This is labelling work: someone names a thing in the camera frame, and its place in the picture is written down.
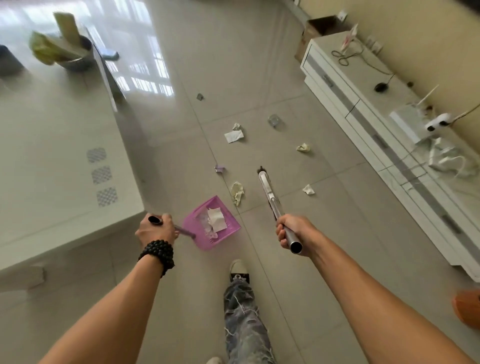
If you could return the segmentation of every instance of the black bead bracelet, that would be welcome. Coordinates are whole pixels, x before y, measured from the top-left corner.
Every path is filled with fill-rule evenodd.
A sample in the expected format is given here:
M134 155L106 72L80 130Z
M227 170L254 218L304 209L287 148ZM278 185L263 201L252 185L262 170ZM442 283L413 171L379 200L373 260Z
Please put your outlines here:
M160 260L163 265L162 277L167 270L172 269L175 266L175 263L173 262L173 246L165 240L154 240L148 243L144 251L138 257L138 260L142 259L145 255L154 255Z

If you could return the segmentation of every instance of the computer mouse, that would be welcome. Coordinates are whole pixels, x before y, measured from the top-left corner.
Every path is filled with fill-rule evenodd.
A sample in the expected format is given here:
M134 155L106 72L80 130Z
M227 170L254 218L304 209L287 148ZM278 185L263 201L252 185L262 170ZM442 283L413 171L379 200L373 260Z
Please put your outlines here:
M386 90L388 90L388 84L386 84L385 82L380 82L379 84L375 85L374 90L376 92L385 92Z

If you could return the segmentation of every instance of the drawer handle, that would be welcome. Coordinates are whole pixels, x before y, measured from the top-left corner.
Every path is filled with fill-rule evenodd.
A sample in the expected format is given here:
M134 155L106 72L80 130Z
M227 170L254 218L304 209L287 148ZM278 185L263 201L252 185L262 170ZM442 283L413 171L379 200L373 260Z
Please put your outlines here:
M463 233L463 231L458 227L458 225L455 223L455 221L452 220L450 216L442 215L442 220L455 234Z
M322 78L324 79L325 83L330 87L332 88L333 86L335 86L335 84L333 83L333 81L330 79L330 77L328 77L326 74L324 74L322 76Z
M375 140L375 142L378 144L380 148L388 149L388 144L385 142L385 140L383 140L383 138L380 135L374 134L372 135L372 138Z

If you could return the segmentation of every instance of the cardboard box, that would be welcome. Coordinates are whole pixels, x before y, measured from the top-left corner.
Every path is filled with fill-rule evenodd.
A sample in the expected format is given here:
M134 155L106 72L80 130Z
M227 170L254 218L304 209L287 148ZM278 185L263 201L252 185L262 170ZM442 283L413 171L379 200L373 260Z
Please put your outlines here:
M334 15L327 16L325 18L307 20L305 30L300 38L297 53L295 53L295 59L298 62L302 61L310 39L317 38L318 36L327 36L329 34L346 32L350 29L350 26L340 22Z

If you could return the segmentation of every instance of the forearm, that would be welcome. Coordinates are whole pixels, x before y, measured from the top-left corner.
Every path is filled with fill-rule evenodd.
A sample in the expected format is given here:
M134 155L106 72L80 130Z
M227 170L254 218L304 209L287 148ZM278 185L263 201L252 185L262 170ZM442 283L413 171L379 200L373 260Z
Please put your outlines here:
M63 335L40 364L134 364L162 272L156 257L144 256Z
M319 236L312 261L370 363L473 363L446 335Z

